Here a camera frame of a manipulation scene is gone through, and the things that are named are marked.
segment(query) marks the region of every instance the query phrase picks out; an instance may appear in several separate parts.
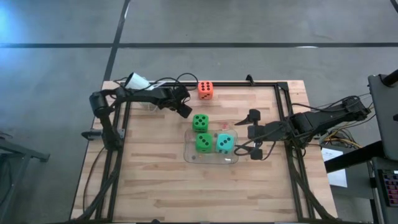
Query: clear plastic tray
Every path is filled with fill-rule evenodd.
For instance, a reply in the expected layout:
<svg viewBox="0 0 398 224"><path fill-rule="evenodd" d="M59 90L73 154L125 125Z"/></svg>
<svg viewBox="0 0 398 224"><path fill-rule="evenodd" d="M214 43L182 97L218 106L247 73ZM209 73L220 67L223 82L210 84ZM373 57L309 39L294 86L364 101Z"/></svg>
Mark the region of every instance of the clear plastic tray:
<svg viewBox="0 0 398 224"><path fill-rule="evenodd" d="M237 143L238 134L235 130L208 130L207 133L213 136L213 148L211 149L211 153L198 153L195 145L198 133L194 132L192 129L188 129L185 132L185 161L196 164L234 164L238 161L239 157L233 152L228 154L216 152L216 142L219 134L230 134L234 137L234 145Z"/></svg>

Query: dice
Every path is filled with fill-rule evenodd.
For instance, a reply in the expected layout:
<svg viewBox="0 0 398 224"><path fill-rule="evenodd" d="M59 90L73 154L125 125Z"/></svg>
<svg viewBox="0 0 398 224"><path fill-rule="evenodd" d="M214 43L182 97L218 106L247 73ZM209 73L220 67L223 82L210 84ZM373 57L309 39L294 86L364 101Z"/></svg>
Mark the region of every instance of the dice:
<svg viewBox="0 0 398 224"><path fill-rule="evenodd" d="M199 153L211 153L213 147L213 136L208 133L197 134L196 149Z"/></svg>
<svg viewBox="0 0 398 224"><path fill-rule="evenodd" d="M209 126L209 117L205 114L196 114L193 116L192 129L198 133L207 132Z"/></svg>
<svg viewBox="0 0 398 224"><path fill-rule="evenodd" d="M219 134L216 143L216 152L228 154L234 148L234 137L230 134Z"/></svg>
<svg viewBox="0 0 398 224"><path fill-rule="evenodd" d="M198 96L200 100L211 100L213 97L213 84L211 81L198 83Z"/></svg>

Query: concrete floor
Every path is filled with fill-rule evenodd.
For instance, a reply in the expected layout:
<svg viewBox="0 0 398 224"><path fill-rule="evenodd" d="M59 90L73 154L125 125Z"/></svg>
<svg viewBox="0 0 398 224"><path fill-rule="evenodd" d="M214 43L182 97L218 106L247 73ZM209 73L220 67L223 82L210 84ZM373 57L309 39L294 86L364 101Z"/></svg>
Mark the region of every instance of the concrete floor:
<svg viewBox="0 0 398 224"><path fill-rule="evenodd" d="M124 0L0 2L0 43L113 43ZM397 42L388 0L133 0L122 43ZM0 131L49 152L32 161L10 223L68 219L110 48L0 48ZM398 48L119 49L111 79L192 72L200 79L305 80L313 106L368 91L367 76L397 69ZM366 145L376 120L352 128ZM370 221L366 202L335 195L339 217Z"/></svg>

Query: red die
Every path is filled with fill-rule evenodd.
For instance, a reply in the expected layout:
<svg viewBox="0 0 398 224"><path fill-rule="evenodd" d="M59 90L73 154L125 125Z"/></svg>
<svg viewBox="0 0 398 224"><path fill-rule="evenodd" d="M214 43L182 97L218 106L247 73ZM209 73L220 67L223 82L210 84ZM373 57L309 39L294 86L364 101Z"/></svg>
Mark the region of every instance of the red die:
<svg viewBox="0 0 398 224"><path fill-rule="evenodd" d="M198 96L201 100L211 100L213 97L213 84L211 81L201 81L198 84Z"/></svg>

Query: wooden table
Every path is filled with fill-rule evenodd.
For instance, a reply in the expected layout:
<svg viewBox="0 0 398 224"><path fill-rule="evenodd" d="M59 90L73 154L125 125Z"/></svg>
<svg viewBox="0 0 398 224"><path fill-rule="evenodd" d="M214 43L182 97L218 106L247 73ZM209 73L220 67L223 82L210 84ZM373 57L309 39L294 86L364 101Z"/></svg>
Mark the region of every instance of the wooden table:
<svg viewBox="0 0 398 224"><path fill-rule="evenodd" d="M304 82L287 82L292 102L307 105ZM107 88L116 88L116 84L104 82L103 89ZM205 165L187 163L183 158L184 133L192 127L193 115L208 114L209 129L228 125L238 133L239 143L243 143L247 141L247 126L233 124L243 120L249 109L261 112L262 124L279 120L274 89L215 87L211 101L199 100L196 91L191 91L191 96L187 105L193 111L187 119L168 109L150 112L139 103L132 104L114 221L151 222L155 218L161 222L297 221L283 143L276 144L266 161L252 161L244 156L232 165ZM294 107L295 113L306 110ZM99 120L95 119L93 127L102 128ZM263 144L264 154L271 144ZM102 147L100 140L88 145L72 218L82 213L83 189ZM100 188L105 154L101 155L91 177L86 206ZM319 147L307 147L304 160L311 191L336 217ZM302 194L300 198L306 213Z"/></svg>

